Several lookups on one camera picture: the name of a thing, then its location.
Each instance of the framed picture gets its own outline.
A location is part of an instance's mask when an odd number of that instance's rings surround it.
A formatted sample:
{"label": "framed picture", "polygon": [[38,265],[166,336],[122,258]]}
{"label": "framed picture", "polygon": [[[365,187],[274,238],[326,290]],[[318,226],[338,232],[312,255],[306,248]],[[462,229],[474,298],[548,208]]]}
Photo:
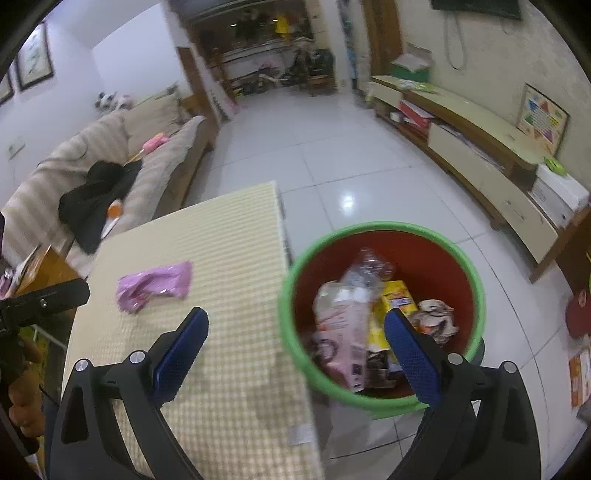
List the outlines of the framed picture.
{"label": "framed picture", "polygon": [[569,115],[539,90],[525,84],[517,128],[553,157],[560,148]]}
{"label": "framed picture", "polygon": [[0,105],[10,100],[14,95],[12,90],[12,82],[10,81],[10,71],[6,72],[6,75],[0,82]]}
{"label": "framed picture", "polygon": [[16,67],[21,91],[53,77],[45,22],[35,27],[18,52]]}

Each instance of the pink toy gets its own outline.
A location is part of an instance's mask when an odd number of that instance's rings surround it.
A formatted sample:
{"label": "pink toy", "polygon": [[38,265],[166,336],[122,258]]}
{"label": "pink toy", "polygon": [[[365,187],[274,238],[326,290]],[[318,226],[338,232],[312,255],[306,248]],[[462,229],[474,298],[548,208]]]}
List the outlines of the pink toy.
{"label": "pink toy", "polygon": [[144,153],[147,155],[150,152],[156,150],[160,145],[164,145],[169,139],[163,133],[157,134],[154,138],[150,138],[142,147]]}
{"label": "pink toy", "polygon": [[119,308],[135,313],[155,296],[185,298],[189,293],[191,271],[191,262],[182,262],[121,277],[117,285]]}

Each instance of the crumpled paper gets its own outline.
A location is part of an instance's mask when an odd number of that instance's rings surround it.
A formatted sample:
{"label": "crumpled paper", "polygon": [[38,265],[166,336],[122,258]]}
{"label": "crumpled paper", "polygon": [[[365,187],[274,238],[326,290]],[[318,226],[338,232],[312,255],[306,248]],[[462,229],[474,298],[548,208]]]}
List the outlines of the crumpled paper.
{"label": "crumpled paper", "polygon": [[453,321],[453,309],[441,300],[419,302],[418,311],[410,319],[421,333],[432,336],[438,345],[445,345],[458,332]]}

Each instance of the red box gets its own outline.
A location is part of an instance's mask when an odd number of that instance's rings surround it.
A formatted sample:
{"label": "red box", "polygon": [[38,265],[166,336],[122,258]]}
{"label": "red box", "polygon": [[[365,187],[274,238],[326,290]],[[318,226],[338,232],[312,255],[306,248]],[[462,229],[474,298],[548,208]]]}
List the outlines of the red box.
{"label": "red box", "polygon": [[413,122],[421,128],[428,129],[429,124],[435,119],[435,117],[429,112],[417,107],[415,104],[407,100],[401,100],[398,108],[404,113],[404,115],[412,119]]}

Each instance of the checkered tablecloth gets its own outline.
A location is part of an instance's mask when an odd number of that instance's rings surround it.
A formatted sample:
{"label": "checkered tablecloth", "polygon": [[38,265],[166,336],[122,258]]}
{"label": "checkered tablecloth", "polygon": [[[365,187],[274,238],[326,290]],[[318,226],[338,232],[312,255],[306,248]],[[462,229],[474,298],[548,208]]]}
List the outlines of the checkered tablecloth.
{"label": "checkered tablecloth", "polygon": [[[138,314],[119,311],[123,275],[190,260],[185,300],[155,299]],[[101,246],[76,315],[63,387],[80,358],[94,365],[148,350],[193,306],[209,315],[209,336],[177,398],[162,412],[206,480],[322,479],[309,392],[284,351],[277,297],[285,275],[276,186],[262,184],[188,207]],[[150,474],[122,404],[116,405],[134,465]]]}

